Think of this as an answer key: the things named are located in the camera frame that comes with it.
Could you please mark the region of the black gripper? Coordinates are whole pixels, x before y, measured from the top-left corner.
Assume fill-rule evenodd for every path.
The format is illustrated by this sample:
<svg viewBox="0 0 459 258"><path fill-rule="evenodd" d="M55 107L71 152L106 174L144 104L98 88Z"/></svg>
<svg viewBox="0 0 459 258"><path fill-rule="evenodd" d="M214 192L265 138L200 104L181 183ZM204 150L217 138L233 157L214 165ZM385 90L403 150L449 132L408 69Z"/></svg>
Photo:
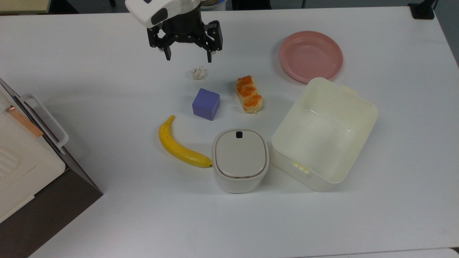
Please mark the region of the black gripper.
<svg viewBox="0 0 459 258"><path fill-rule="evenodd" d="M165 33L162 38L158 35L161 29ZM159 26L147 28L147 36L149 45L163 51L168 61L171 60L170 46L174 42L195 43L205 49L208 63L212 62L213 54L223 48L220 22L214 20L204 24L200 7L164 21L162 28Z"/></svg>

